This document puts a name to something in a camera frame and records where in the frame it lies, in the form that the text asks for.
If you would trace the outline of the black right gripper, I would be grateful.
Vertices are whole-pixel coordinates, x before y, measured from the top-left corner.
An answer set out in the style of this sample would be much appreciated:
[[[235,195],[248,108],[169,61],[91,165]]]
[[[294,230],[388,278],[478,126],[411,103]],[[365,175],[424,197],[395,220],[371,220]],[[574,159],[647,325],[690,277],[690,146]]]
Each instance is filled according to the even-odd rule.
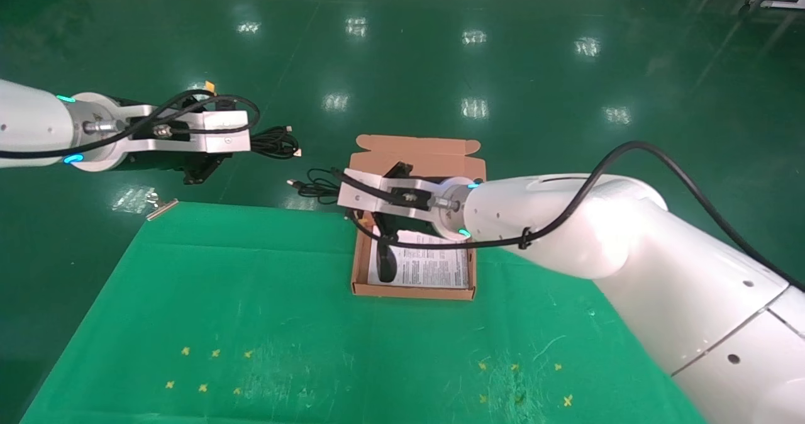
[[[413,166],[411,164],[397,162],[384,174],[384,178],[408,179],[411,177],[412,171]],[[388,188],[387,192],[393,196],[390,201],[386,201],[390,205],[419,209],[420,211],[429,211],[429,209],[431,209],[430,201],[433,198],[433,192],[430,190],[391,186]],[[385,246],[399,245],[400,226],[394,215],[375,212],[375,227],[377,232],[379,232],[377,235],[377,243]]]

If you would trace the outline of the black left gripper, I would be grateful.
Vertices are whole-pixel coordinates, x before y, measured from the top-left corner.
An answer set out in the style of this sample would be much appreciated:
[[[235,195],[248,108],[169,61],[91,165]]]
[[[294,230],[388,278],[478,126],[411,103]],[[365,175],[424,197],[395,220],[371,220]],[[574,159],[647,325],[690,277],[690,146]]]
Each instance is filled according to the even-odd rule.
[[[129,154],[129,170],[181,172],[184,185],[201,185],[221,164],[221,153],[149,151]]]

